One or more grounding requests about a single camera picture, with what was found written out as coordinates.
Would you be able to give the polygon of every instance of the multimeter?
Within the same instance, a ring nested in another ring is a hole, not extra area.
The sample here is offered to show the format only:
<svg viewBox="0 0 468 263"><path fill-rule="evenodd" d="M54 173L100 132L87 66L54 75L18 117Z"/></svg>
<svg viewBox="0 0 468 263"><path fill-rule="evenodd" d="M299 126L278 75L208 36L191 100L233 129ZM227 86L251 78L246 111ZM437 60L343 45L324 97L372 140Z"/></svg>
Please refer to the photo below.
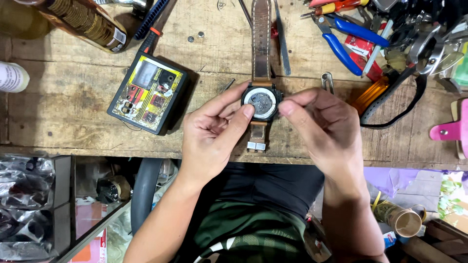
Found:
<svg viewBox="0 0 468 263"><path fill-rule="evenodd" d="M148 36L120 84L107 113L156 135L166 135L174 112L189 85L187 73L151 55L155 37Z"/></svg>

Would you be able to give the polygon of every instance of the hand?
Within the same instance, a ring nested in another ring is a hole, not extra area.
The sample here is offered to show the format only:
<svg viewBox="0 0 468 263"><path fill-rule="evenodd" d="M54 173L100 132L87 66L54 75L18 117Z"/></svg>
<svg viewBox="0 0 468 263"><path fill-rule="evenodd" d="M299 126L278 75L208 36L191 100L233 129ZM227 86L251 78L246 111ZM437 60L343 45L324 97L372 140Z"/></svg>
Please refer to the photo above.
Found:
<svg viewBox="0 0 468 263"><path fill-rule="evenodd" d="M244 134L255 108L241 107L240 98L250 81L214 97L183 119L181 173L203 187L229 161L237 141Z"/></svg>
<svg viewBox="0 0 468 263"><path fill-rule="evenodd" d="M330 179L363 178L362 140L356 109L321 88L285 98L279 112L299 131L310 158Z"/></svg>

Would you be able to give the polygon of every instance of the white bottle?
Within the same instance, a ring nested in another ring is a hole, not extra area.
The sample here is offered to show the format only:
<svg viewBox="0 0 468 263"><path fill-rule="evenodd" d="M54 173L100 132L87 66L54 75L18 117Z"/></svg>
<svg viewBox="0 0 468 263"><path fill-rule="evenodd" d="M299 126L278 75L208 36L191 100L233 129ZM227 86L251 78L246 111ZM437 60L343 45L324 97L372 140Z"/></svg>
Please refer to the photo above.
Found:
<svg viewBox="0 0 468 263"><path fill-rule="evenodd" d="M20 65L0 61L0 91L22 92L29 83L29 75Z"/></svg>

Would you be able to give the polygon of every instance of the bottle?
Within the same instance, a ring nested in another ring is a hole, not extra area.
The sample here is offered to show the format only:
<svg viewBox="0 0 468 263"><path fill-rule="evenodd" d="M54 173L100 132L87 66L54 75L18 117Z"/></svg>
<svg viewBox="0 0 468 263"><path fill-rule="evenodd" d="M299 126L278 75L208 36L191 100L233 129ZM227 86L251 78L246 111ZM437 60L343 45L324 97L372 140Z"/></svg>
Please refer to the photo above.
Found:
<svg viewBox="0 0 468 263"><path fill-rule="evenodd" d="M93 0L15 0L33 5L56 27L109 53L127 47L125 28Z"/></svg>
<svg viewBox="0 0 468 263"><path fill-rule="evenodd" d="M0 91L22 92L29 83L29 75L20 65L0 61Z"/></svg>
<svg viewBox="0 0 468 263"><path fill-rule="evenodd" d="M49 21L37 9L20 5L13 0L0 0L0 34L20 39L36 39L47 35L50 30Z"/></svg>

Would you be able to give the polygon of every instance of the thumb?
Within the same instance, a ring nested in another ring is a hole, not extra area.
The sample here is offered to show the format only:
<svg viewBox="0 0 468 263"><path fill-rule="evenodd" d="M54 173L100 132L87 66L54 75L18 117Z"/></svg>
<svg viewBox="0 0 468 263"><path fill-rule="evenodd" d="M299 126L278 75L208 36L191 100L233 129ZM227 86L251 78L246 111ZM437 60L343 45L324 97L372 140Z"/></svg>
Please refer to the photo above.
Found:
<svg viewBox="0 0 468 263"><path fill-rule="evenodd" d="M254 112L255 108L251 104L245 104L238 109L227 128L216 138L216 143L232 150L247 130Z"/></svg>
<svg viewBox="0 0 468 263"><path fill-rule="evenodd" d="M329 140L328 135L312 119L305 108L292 100L284 100L278 106L279 112L298 130L310 150L321 149Z"/></svg>

